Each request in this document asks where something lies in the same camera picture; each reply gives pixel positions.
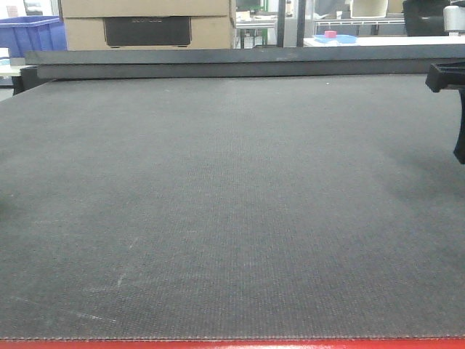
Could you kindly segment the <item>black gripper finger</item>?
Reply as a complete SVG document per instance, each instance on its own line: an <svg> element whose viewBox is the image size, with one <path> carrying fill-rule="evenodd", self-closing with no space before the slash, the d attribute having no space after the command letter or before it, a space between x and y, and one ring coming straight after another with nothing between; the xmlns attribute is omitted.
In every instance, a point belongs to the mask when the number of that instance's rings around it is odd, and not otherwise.
<svg viewBox="0 0 465 349"><path fill-rule="evenodd" d="M434 93L454 89L461 100L461 124L453 154L460 164L464 163L464 62L432 64L426 77L426 85Z"/></svg>

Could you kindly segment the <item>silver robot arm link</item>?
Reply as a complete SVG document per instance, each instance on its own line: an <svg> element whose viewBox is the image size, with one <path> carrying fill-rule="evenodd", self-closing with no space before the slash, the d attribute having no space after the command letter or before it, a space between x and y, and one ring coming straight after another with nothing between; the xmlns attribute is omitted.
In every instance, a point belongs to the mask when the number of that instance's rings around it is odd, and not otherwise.
<svg viewBox="0 0 465 349"><path fill-rule="evenodd" d="M465 9L463 6L450 5L443 10L444 30L446 33L464 34Z"/></svg>

